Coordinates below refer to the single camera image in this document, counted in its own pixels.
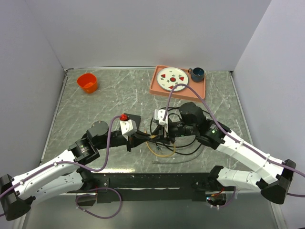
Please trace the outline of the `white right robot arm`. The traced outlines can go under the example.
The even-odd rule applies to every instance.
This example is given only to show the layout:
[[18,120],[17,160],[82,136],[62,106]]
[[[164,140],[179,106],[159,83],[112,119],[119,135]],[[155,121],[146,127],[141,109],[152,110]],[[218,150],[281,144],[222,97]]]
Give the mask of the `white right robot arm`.
[[224,153],[250,169],[241,171],[215,166],[208,178],[211,189],[248,189],[260,192],[265,199],[275,204],[284,203],[294,176],[294,161],[283,161],[255,148],[227,126],[207,119],[202,108],[193,102],[184,103],[179,113],[181,120],[173,122],[164,109],[156,109],[153,121],[157,128],[153,134],[162,133],[169,140],[193,135],[202,145]]

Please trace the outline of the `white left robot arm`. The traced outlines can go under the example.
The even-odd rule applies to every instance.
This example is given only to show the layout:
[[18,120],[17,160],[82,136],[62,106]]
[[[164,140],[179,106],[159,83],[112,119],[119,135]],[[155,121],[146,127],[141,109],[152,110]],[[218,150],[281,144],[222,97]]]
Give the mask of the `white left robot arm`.
[[31,207],[62,193],[94,187],[92,172],[105,169],[110,147],[126,145],[128,150],[151,140],[139,131],[133,120],[120,121],[120,129],[112,131],[112,124],[97,121],[84,136],[49,162],[18,176],[8,174],[0,178],[1,216],[15,220]]

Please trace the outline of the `black network switch box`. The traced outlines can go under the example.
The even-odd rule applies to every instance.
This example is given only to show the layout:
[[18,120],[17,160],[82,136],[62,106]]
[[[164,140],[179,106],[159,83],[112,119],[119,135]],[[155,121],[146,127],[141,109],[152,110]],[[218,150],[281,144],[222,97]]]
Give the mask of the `black network switch box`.
[[128,114],[128,113],[125,113],[125,115],[128,116],[128,119],[131,119],[136,123],[136,127],[137,127],[137,130],[138,130],[139,127],[140,127],[140,124],[141,124],[141,116],[140,115],[135,115],[135,114]]

